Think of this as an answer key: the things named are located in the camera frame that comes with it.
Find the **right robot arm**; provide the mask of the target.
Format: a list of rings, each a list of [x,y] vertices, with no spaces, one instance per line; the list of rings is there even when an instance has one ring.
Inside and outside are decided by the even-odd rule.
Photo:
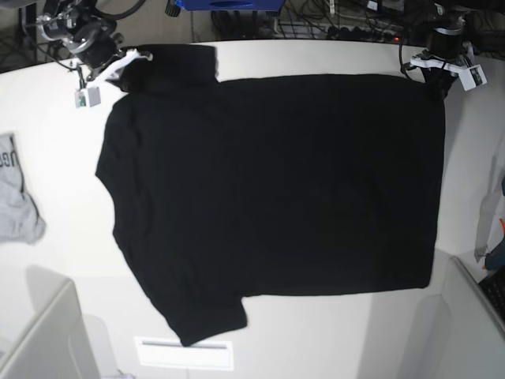
[[[22,21],[23,31],[31,42],[34,41],[31,32],[59,42],[95,76],[125,57],[116,27],[116,20],[99,12],[95,1],[47,1],[35,21]]]

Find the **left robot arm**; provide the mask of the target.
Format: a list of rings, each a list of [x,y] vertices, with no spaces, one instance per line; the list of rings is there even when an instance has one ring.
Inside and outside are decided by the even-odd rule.
[[[467,13],[469,9],[455,1],[435,1],[428,13],[429,34],[423,55],[439,62],[428,68],[428,86],[441,99],[447,97],[455,81],[460,81],[466,91],[479,85],[478,77],[473,75],[473,46],[465,37]]]

